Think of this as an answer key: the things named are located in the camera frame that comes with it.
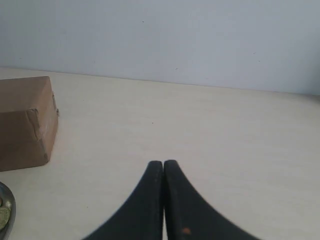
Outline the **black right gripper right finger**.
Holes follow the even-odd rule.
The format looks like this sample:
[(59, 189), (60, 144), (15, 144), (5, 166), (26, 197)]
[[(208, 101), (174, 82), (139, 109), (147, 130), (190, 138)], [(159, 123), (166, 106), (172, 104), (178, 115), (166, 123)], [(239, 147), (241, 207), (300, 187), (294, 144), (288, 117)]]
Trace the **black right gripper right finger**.
[(164, 210), (169, 240), (251, 240), (196, 191), (176, 160), (164, 162)]

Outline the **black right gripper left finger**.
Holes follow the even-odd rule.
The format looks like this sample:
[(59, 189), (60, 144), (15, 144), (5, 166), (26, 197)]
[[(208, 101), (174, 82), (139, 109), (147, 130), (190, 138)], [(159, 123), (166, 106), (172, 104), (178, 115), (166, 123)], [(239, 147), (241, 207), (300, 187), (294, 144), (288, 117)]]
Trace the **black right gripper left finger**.
[(150, 161), (123, 205), (85, 239), (161, 240), (163, 214), (163, 164)]

